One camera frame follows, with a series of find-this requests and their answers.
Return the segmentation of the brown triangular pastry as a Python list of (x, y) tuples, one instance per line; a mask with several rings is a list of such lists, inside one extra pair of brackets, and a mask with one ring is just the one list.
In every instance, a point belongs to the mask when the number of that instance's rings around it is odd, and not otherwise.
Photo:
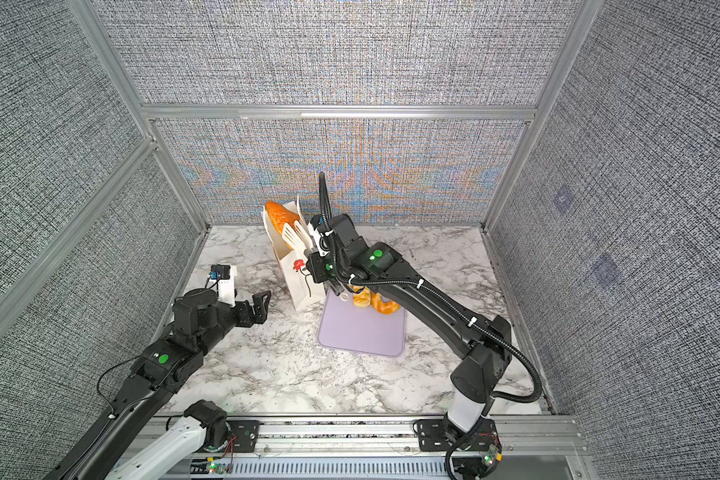
[(278, 234), (282, 234), (284, 227), (289, 225), (292, 230), (295, 229), (295, 225), (301, 220), (300, 216), (285, 208), (282, 204), (268, 201), (264, 205), (265, 212), (272, 223), (275, 231)]

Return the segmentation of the striped long bread roll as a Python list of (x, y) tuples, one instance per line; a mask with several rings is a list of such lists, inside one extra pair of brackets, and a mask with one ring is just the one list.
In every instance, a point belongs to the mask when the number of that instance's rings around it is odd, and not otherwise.
[(372, 292), (366, 288), (358, 288), (353, 293), (353, 304), (357, 308), (367, 308), (372, 303)]

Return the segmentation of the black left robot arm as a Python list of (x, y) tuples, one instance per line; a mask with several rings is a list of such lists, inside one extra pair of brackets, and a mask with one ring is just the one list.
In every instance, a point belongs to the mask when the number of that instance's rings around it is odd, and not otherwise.
[(103, 479), (152, 417), (204, 363), (205, 356), (235, 327), (267, 320), (272, 292), (251, 301), (220, 300), (212, 288), (176, 298), (174, 320), (161, 336), (127, 362), (130, 371), (107, 409), (46, 475), (48, 479)]

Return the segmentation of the ring shaped bread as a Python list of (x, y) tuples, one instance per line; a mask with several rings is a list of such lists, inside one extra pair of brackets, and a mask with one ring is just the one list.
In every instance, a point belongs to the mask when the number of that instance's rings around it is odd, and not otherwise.
[(380, 314), (390, 315), (400, 309), (400, 305), (393, 300), (385, 300), (381, 294), (371, 295), (371, 305)]

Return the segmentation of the white paper bag with rose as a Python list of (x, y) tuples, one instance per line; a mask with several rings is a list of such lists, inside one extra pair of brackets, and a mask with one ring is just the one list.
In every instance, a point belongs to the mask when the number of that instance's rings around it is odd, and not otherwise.
[[(301, 212), (299, 198), (282, 205), (296, 212), (308, 231), (307, 222)], [(326, 297), (324, 288), (314, 282), (311, 273), (306, 268), (309, 251), (304, 250), (300, 244), (296, 246), (296, 249), (292, 249), (281, 235), (275, 231), (264, 207), (262, 221), (295, 309), (300, 311), (314, 304), (322, 304)]]

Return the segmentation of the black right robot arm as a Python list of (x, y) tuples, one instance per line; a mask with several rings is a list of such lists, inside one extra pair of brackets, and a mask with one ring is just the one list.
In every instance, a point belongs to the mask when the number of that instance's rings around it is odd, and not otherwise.
[(479, 461), (455, 458), (459, 450), (485, 433), (493, 403), (536, 402), (542, 378), (533, 362), (512, 343), (512, 327), (500, 315), (493, 319), (468, 309), (422, 277), (394, 248), (366, 243), (346, 214), (333, 213), (327, 180), (318, 177), (319, 212), (309, 222), (313, 247), (307, 270), (318, 284), (336, 295), (368, 290), (399, 304), (434, 331), (459, 357), (451, 373), (453, 403), (443, 418), (448, 442), (444, 469), (451, 479), (485, 479), (495, 472), (502, 446), (489, 431), (487, 450)]

